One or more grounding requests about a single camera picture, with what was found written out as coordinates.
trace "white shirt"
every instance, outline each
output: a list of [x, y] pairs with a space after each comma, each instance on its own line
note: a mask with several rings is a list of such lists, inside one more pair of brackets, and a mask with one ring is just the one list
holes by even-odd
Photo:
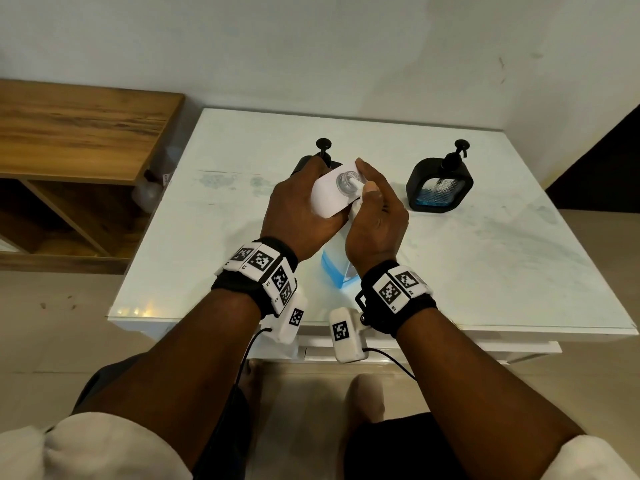
[[[105, 413], [82, 413], [42, 432], [29, 426], [0, 435], [0, 478], [171, 479], [191, 473], [168, 443], [147, 428]], [[594, 436], [565, 444], [541, 480], [638, 480], [609, 446]]]

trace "floor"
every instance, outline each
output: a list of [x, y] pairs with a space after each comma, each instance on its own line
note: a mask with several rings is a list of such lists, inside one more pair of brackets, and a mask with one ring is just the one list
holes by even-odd
[[[640, 322], [640, 216], [563, 215]], [[0, 431], [64, 418], [94, 371], [153, 345], [104, 319], [121, 279], [0, 272]], [[562, 355], [512, 370], [640, 472], [640, 339], [562, 345]], [[342, 400], [357, 372], [380, 375], [386, 418], [427, 410], [416, 384], [392, 365], [267, 370], [260, 439], [247, 478], [332, 478]]]

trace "fingernail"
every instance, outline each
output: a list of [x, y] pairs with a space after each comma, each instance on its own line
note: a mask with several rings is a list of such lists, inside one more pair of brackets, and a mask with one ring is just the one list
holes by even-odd
[[364, 187], [362, 188], [362, 193], [364, 194], [367, 192], [375, 192], [375, 191], [380, 191], [380, 189], [378, 188], [378, 186], [373, 180], [368, 181], [366, 184], [364, 184]]

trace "leg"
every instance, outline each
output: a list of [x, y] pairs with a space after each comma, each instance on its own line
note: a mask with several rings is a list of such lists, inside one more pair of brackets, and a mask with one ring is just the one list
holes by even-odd
[[[96, 372], [80, 393], [76, 405], [97, 394], [126, 372], [142, 356], [135, 355], [113, 363]], [[260, 361], [245, 364], [239, 387], [233, 388], [225, 412], [213, 430], [209, 443], [193, 469], [193, 477], [240, 480], [244, 478], [244, 464], [252, 438], [252, 422], [257, 418], [262, 386]]]
[[353, 432], [344, 447], [346, 480], [412, 478], [427, 472], [448, 480], [468, 478], [432, 414], [382, 421], [381, 385], [361, 377], [349, 388], [347, 431]]

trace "hand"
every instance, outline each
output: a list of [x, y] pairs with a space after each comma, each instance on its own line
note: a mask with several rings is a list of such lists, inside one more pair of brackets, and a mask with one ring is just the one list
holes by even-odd
[[362, 206], [347, 236], [346, 253], [363, 277], [373, 266], [396, 259], [409, 224], [409, 212], [384, 175], [360, 158], [356, 166], [368, 182], [362, 190]]
[[273, 189], [260, 237], [275, 237], [288, 245], [300, 261], [309, 259], [347, 222], [349, 208], [324, 219], [311, 210], [311, 188], [330, 169], [314, 156]]

